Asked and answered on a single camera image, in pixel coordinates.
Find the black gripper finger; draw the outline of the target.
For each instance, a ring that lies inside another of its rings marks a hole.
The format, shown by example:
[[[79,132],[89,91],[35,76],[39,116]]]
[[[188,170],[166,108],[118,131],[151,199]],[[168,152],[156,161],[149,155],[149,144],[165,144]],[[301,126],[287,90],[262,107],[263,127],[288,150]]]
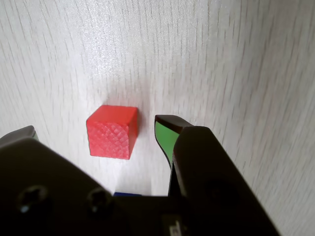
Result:
[[[189,203],[192,235],[278,235],[210,128],[175,115],[156,115],[155,138],[171,167],[169,192],[180,193]]]
[[[42,144],[33,126],[0,140],[3,236],[111,236],[111,195]]]

